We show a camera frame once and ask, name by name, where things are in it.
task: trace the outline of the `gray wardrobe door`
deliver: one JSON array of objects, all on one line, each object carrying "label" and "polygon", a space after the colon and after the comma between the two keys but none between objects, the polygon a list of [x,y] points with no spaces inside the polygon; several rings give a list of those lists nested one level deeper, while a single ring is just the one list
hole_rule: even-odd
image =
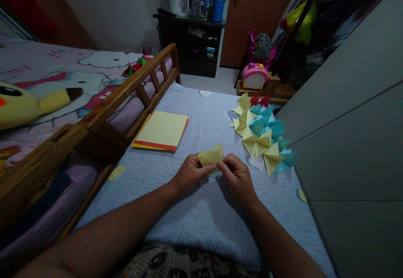
[{"label": "gray wardrobe door", "polygon": [[340,277],[403,277],[403,202],[311,204]]},{"label": "gray wardrobe door", "polygon": [[291,143],[403,79],[403,0],[383,0],[279,111]]},{"label": "gray wardrobe door", "polygon": [[403,83],[290,147],[311,200],[403,200]]}]

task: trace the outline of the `wooden door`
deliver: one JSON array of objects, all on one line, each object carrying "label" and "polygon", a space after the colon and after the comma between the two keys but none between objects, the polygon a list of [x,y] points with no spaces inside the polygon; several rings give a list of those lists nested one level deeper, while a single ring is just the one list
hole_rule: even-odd
[{"label": "wooden door", "polygon": [[234,0],[229,1],[228,15],[222,42],[221,65],[242,63],[248,44],[248,32],[267,33],[272,38],[290,0]]}]

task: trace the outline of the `wooden bed frame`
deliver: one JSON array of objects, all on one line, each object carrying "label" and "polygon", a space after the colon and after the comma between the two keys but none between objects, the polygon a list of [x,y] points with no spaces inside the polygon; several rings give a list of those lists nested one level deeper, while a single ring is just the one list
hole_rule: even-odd
[{"label": "wooden bed frame", "polygon": [[[173,66],[167,71],[165,59],[171,56]],[[155,69],[161,65],[164,81],[159,84]],[[142,85],[151,76],[155,94],[151,99]],[[175,44],[168,45],[145,66],[130,76],[102,103],[87,114],[78,124],[67,124],[32,151],[24,160],[0,179],[0,232],[22,214],[26,200],[35,185],[45,176],[54,174],[72,150],[101,161],[102,165],[88,194],[59,234],[57,241],[65,238],[78,223],[95,195],[123,156],[146,118],[155,109],[172,82],[181,83],[178,54]],[[136,91],[144,110],[122,134],[107,120],[118,107]]]}]

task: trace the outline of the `cabinet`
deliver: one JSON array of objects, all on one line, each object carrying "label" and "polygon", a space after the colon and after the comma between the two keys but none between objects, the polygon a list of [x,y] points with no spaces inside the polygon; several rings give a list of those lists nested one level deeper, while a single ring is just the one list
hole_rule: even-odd
[{"label": "cabinet", "polygon": [[[199,21],[165,14],[154,14],[153,17],[158,19],[161,48],[176,43],[181,73],[215,78],[224,21]],[[189,28],[204,30],[205,37],[189,34]],[[215,48],[213,58],[207,57],[207,47]]]}]

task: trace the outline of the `patterned pants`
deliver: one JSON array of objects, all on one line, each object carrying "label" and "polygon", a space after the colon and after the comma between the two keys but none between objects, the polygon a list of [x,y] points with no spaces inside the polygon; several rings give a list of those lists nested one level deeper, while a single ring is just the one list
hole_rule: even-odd
[{"label": "patterned pants", "polygon": [[255,277],[210,252],[148,243],[116,277]]}]

